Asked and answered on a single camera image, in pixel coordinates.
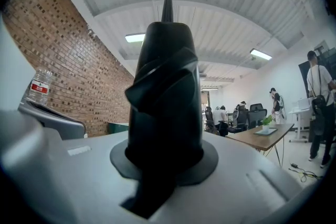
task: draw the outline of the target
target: white desk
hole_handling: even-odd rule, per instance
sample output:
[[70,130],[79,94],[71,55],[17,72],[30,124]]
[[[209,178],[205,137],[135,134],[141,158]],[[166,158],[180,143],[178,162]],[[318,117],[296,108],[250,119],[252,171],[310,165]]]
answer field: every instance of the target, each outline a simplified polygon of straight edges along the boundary
[[296,114],[298,121],[298,131],[296,133],[296,137],[294,139],[289,140],[289,142],[305,142],[305,143],[308,142],[307,138],[300,138],[300,133],[301,133],[301,114],[309,111],[310,108],[303,110],[294,109],[288,113],[288,114]]

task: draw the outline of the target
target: ceiling light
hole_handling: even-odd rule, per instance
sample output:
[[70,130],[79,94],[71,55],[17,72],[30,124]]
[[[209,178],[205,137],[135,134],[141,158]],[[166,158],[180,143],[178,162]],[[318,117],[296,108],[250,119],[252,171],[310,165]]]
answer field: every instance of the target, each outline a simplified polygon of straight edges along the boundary
[[202,89],[202,91],[204,91],[204,92],[206,92],[206,91],[214,91],[214,90],[218,90],[218,88]]
[[256,49],[252,49],[252,50],[250,51],[250,54],[255,55],[255,56],[262,57],[262,58],[264,58],[264,59],[266,59],[266,60],[270,60],[270,59],[272,59],[272,56],[267,55],[267,54],[265,54],[265,53],[263,53],[263,52],[261,52],[261,51],[259,51],[259,50],[256,50]]
[[125,39],[127,40],[128,43],[131,42],[142,42],[145,39],[145,34],[140,33],[140,34],[132,34],[132,35],[126,35]]

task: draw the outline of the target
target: black office chair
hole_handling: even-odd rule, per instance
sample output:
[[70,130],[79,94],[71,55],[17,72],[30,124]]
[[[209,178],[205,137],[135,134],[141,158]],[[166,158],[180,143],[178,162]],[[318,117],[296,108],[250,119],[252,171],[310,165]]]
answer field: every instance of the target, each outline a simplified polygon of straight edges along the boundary
[[255,128],[257,125],[261,126],[261,122],[267,115],[267,109],[261,109],[256,111],[250,111],[247,114],[248,128]]
[[212,109],[210,106],[207,106],[205,108],[205,116],[208,121],[214,121],[214,118],[212,116]]
[[262,110],[262,109],[264,109],[262,104],[250,105],[250,111]]
[[246,110],[235,110],[233,112],[234,125],[237,127],[227,128],[229,133],[240,133],[247,130],[246,121],[247,121],[247,111]]

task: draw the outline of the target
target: wooden desk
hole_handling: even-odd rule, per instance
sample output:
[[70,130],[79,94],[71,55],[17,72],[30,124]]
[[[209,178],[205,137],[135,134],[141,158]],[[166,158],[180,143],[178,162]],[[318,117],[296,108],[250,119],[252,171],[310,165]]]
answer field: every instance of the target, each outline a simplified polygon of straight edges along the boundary
[[265,154],[265,151],[268,151],[270,148],[274,146],[277,152],[279,165],[282,167],[282,163],[280,163],[280,158],[279,158],[276,143],[278,143],[289,132],[289,130],[293,126],[294,126],[293,123],[270,125],[270,127],[275,127],[277,128],[277,130],[274,133],[267,135],[267,136],[255,134],[255,132],[258,132],[263,128],[262,126],[259,126],[251,130],[241,132],[241,133],[230,134],[230,135],[227,135],[226,137],[229,139],[243,142],[251,147],[254,147],[255,149],[259,151],[264,151],[264,154]]

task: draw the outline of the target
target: white ceiling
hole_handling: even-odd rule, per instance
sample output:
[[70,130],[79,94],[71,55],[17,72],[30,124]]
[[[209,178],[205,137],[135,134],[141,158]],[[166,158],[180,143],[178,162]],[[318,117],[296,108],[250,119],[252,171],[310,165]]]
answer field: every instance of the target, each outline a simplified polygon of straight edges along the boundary
[[[72,0],[118,60],[135,73],[141,43],[125,35],[144,33],[161,19],[163,0]],[[303,37],[301,27],[323,0],[173,0],[174,21],[193,34],[202,86],[225,86],[265,65],[252,48],[281,54]]]

